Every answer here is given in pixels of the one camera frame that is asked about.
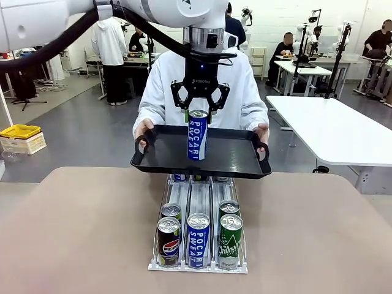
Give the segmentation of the person's left hand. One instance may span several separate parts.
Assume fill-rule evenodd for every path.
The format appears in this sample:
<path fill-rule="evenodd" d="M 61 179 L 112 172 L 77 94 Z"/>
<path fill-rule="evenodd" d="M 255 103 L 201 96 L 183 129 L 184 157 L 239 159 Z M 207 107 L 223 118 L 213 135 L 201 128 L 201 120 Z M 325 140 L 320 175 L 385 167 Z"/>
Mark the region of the person's left hand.
<path fill-rule="evenodd" d="M 269 136 L 270 136 L 270 129 L 268 124 L 260 123 L 257 127 L 253 129 L 253 132 L 257 134 L 259 140 L 262 143 L 268 144 Z"/>

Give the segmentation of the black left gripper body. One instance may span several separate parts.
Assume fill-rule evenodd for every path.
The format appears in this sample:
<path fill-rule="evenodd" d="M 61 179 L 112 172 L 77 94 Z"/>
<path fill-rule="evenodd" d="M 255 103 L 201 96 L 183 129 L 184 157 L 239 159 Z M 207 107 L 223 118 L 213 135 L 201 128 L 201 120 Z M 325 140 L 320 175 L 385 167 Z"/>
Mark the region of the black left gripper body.
<path fill-rule="evenodd" d="M 190 52 L 185 58 L 183 86 L 190 96 L 211 96 L 222 86 L 217 80 L 221 53 Z"/>

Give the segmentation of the person's right hand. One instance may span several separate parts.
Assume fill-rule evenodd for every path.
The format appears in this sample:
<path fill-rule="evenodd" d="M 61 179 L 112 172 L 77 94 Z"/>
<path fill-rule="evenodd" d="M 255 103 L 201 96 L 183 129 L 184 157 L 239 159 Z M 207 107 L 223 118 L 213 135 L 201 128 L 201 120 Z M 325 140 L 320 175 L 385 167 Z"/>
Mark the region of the person's right hand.
<path fill-rule="evenodd" d="M 148 130 L 153 130 L 154 129 L 154 124 L 153 122 L 146 118 L 142 120 L 134 130 L 134 139 L 137 139 L 138 137 L 142 136 L 147 132 Z"/>

